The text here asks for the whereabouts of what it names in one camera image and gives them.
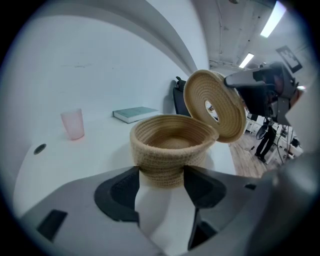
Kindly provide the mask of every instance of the basket rim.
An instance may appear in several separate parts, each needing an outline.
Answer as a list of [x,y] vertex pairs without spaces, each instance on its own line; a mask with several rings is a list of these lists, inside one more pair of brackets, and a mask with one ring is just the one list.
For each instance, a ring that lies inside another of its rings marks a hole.
[[[141,124],[149,122],[150,120],[153,120],[153,119],[161,119],[161,118],[173,117],[173,116],[180,118],[180,119],[192,120],[192,122],[196,122],[198,124],[205,126],[206,128],[208,128],[209,130],[212,131],[212,137],[210,139],[208,139],[207,141],[205,141],[204,143],[201,143],[201,144],[195,145],[195,146],[190,146],[190,147],[185,147],[185,148],[160,148],[160,147],[146,145],[146,144],[142,143],[140,140],[138,140],[137,137],[135,136],[135,131],[136,131],[137,127],[140,126]],[[193,117],[186,116],[186,115],[180,115],[180,114],[160,114],[160,115],[156,115],[156,116],[153,116],[150,118],[146,118],[142,121],[139,121],[137,124],[135,124],[134,127],[132,127],[132,129],[130,131],[131,144],[134,144],[135,146],[139,147],[140,149],[142,149],[144,151],[150,151],[151,154],[155,154],[155,155],[162,154],[163,156],[168,156],[168,157],[175,157],[177,155],[185,155],[190,152],[203,151],[204,149],[209,148],[213,143],[215,143],[218,138],[219,138],[218,131],[215,128],[213,128],[211,125],[209,125],[203,121],[200,121],[198,119],[195,119]]]

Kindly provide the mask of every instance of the black pants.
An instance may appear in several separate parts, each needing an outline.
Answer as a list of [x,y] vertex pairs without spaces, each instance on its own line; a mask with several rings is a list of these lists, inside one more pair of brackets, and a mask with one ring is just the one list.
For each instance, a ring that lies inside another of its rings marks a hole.
[[269,127],[268,131],[264,135],[264,137],[263,137],[262,141],[260,142],[259,146],[256,148],[256,154],[260,155],[262,158],[264,158],[266,153],[270,150],[272,144],[274,143],[275,138],[276,138],[276,130],[273,129],[272,127]]

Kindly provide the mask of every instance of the pink cup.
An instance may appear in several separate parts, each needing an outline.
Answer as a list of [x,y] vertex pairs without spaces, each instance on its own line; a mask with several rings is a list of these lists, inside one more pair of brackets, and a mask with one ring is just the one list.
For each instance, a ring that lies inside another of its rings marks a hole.
[[61,119],[71,140],[79,139],[85,135],[81,108],[61,113]]

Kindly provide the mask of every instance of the book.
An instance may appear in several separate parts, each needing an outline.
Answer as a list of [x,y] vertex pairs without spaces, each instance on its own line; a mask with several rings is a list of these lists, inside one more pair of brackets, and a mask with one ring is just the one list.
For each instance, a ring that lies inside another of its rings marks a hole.
[[113,111],[113,116],[118,118],[127,124],[156,116],[159,114],[159,111],[149,107],[134,107],[134,108],[126,108],[121,110]]

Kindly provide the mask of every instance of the round woven lid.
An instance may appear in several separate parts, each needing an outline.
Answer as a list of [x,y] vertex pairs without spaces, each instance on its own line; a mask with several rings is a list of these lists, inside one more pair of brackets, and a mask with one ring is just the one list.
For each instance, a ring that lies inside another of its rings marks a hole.
[[[223,75],[204,69],[194,72],[185,83],[183,97],[193,118],[217,130],[218,142],[240,138],[246,125],[245,108],[238,92],[225,86]],[[218,120],[211,116],[206,103],[213,106]]]

